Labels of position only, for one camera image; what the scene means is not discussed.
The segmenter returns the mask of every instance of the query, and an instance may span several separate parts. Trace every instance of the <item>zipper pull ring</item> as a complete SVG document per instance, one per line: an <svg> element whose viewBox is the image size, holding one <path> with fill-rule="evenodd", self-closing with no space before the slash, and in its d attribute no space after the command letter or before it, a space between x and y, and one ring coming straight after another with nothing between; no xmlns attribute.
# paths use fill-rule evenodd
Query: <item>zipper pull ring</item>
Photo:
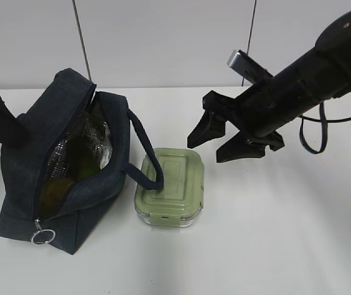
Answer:
<svg viewBox="0 0 351 295"><path fill-rule="evenodd" d="M37 218L34 220L34 225L36 226L37 231L32 235L30 242L35 245L46 245L52 242L56 236L56 233L52 229L42 229L40 225L40 219ZM38 235L46 235L48 236L47 239L44 240L37 240Z"/></svg>

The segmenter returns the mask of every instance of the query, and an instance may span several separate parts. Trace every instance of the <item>white wall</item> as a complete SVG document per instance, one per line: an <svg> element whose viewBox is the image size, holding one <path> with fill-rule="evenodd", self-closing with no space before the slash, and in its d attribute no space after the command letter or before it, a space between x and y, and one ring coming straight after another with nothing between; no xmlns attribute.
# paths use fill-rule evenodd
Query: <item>white wall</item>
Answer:
<svg viewBox="0 0 351 295"><path fill-rule="evenodd" d="M258 0L250 55L277 74L349 11L351 0Z"/></svg>
<svg viewBox="0 0 351 295"><path fill-rule="evenodd" d="M44 88L70 66L85 74L71 0L0 0L0 89Z"/></svg>
<svg viewBox="0 0 351 295"><path fill-rule="evenodd" d="M239 85L226 61L246 50L254 0L77 0L99 87ZM305 51L345 0L258 0L250 55L277 73ZM86 75L71 0L0 0L0 89Z"/></svg>

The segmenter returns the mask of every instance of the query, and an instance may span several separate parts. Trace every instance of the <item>zipper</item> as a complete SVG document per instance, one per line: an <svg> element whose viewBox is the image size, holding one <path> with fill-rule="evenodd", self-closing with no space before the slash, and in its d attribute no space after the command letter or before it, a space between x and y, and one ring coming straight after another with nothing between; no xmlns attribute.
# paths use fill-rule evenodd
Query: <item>zipper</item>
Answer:
<svg viewBox="0 0 351 295"><path fill-rule="evenodd" d="M56 236L55 231L52 230L52 229L42 229L42 228L41 228L41 225L40 225L40 219L35 219L35 220L34 220L34 225L36 226L37 231L36 231L36 232L32 235L32 237L31 237L30 242L31 242L32 244L35 244L35 245L45 245L45 244L48 244L48 243L50 243L50 242L52 242L52 241L54 240L54 238L55 238L55 236ZM38 235L42 234L43 232L51 233L51 236L49 236L49 237L47 238L47 240L44 240L44 241L35 241L35 238L36 238Z"/></svg>
<svg viewBox="0 0 351 295"><path fill-rule="evenodd" d="M62 133L60 136L58 136L58 138L54 141L54 143L51 145L48 153L45 155L45 160L44 163L45 165L47 165L50 156L53 153L53 150L55 149L55 146L59 143L59 141L65 136L65 134L67 133L67 130L69 130L69 128L72 126L73 123L75 123L76 121L76 117L80 115L80 113L84 110L87 109L89 107L89 104L92 102L92 97L95 91L96 85L93 84L90 88L89 88L89 95L87 95L87 97L85 97L80 105L77 107L77 109L75 110L73 116L71 117L69 123L67 124L67 126L65 127L65 129L63 129ZM40 226L40 217L39 217L39 207L40 207L40 195L41 195L41 191L42 191L42 187L44 185L44 176L45 176L45 171L46 169L44 168L44 165L41 168L40 174L39 174L39 183L36 186L36 191L34 193L34 199L33 199L33 216L32 216L32 220L34 221L34 225L37 228L37 232L39 232L38 228L41 228Z"/></svg>

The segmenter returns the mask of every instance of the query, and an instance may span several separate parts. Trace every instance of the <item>metal ring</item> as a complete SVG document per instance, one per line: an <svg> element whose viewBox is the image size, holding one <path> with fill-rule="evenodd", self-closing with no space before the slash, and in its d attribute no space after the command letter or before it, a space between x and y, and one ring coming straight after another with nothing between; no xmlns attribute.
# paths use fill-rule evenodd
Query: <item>metal ring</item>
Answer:
<svg viewBox="0 0 351 295"><path fill-rule="evenodd" d="M34 241L34 238L35 238L38 234L41 234L41 233L43 233L43 232L51 232L51 233L52 233L52 237L51 237L49 240L44 241L44 242L35 242L35 241ZM54 240L55 236L56 236L56 233L55 233L55 231L52 230L52 229L38 230L37 232L35 232L35 233L32 235L32 237L31 237L31 239L30 239L30 242L31 242L32 244L35 244L35 245L38 245L38 246L46 245L46 244L52 242L52 241Z"/></svg>

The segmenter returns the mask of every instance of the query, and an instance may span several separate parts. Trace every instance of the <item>glass food container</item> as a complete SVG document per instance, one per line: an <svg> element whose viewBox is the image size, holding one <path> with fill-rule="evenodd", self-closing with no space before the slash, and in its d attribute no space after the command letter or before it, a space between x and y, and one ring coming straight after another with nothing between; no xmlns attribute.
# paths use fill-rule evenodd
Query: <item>glass food container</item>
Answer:
<svg viewBox="0 0 351 295"><path fill-rule="evenodd" d="M198 153L188 149L155 149L164 173L164 188L147 191L137 187L135 208L143 220L158 226L190 226L203 208L204 164ZM156 172L145 157L142 172L149 179Z"/></svg>

